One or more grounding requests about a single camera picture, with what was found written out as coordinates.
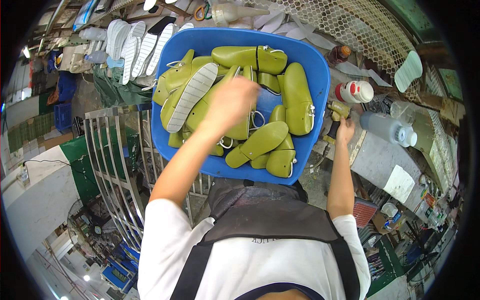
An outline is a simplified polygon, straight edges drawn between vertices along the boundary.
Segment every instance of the blue plastic bin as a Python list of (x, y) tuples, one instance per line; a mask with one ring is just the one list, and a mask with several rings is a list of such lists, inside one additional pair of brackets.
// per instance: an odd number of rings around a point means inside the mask
[[(208, 156), (200, 171), (214, 177), (236, 179), (249, 179), (253, 181), (271, 182), (279, 184), (293, 184), (301, 175), (312, 147), (317, 141), (322, 127), (323, 112), (327, 102), (330, 88), (330, 71), (323, 55), (311, 45), (284, 36), (273, 35), (253, 30), (233, 28), (192, 28), (182, 30), (175, 34), (166, 44), (158, 63), (158, 78), (167, 70), (166, 64), (181, 60), (189, 50), (195, 50), (195, 56), (211, 55), (212, 49), (219, 46), (264, 46), (281, 49), (288, 55), (288, 64), (300, 63), (305, 69), (308, 86), (315, 105), (315, 118), (313, 130), (304, 136), (292, 136), (295, 146), (296, 159), (293, 165), (293, 174), (290, 178), (280, 178), (271, 175), (265, 169), (253, 169), (250, 163), (239, 168), (230, 168), (223, 157)], [(260, 93), (257, 103), (259, 110), (268, 121), (273, 108), (281, 104), (281, 97), (275, 96), (265, 90)], [(161, 106), (153, 102), (152, 109), (152, 139), (159, 153), (170, 160), (177, 149), (168, 146), (169, 133), (164, 130), (160, 120)]]
[(72, 126), (72, 104), (58, 104), (53, 107), (55, 128), (64, 130)]

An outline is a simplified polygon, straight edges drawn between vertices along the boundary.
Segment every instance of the worker in background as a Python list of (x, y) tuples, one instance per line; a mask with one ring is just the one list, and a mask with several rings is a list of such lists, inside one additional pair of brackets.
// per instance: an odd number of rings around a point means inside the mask
[(238, 77), (217, 89), (205, 119), (158, 178), (145, 212), (142, 300), (363, 300), (368, 263), (353, 217), (347, 144), (336, 135), (326, 211), (301, 185), (215, 178), (211, 215), (192, 228), (183, 201), (212, 147), (249, 114), (259, 85)]

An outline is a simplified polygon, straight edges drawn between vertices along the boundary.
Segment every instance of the scissors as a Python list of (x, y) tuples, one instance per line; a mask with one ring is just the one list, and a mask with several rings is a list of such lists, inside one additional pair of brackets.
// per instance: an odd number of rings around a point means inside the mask
[[(203, 20), (210, 20), (212, 18), (212, 16), (209, 16), (207, 17), (206, 14), (208, 13), (208, 10), (210, 9), (210, 4), (207, 2), (207, 4), (202, 4), (200, 5), (196, 10), (195, 12), (193, 13), (193, 17), (195, 18), (195, 20), (197, 21), (203, 21)], [(198, 12), (201, 11), (202, 12), (202, 16), (199, 18), (197, 17), (197, 14)]]

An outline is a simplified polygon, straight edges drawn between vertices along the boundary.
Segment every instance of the white t-shirt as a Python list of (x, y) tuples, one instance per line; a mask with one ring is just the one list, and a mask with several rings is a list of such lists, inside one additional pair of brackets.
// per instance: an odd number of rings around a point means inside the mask
[[(213, 218), (191, 228), (170, 200), (150, 202), (138, 271), (141, 300), (170, 299), (192, 247), (213, 226)], [(352, 253), (360, 280), (360, 300), (370, 287), (367, 259), (352, 215), (332, 220)], [(330, 245), (316, 240), (230, 238), (216, 242), (196, 299), (229, 300), (258, 287), (288, 282), (313, 289), (325, 300), (345, 299)]]

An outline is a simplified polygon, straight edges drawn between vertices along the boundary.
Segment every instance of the dark gray apron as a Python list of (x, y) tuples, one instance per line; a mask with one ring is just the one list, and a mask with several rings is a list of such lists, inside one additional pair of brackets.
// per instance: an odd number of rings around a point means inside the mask
[(215, 178), (207, 198), (214, 226), (193, 246), (170, 299), (195, 299), (216, 241), (247, 237), (330, 244), (346, 299), (359, 300), (360, 282), (347, 242), (325, 210), (301, 201), (302, 192), (295, 186)]

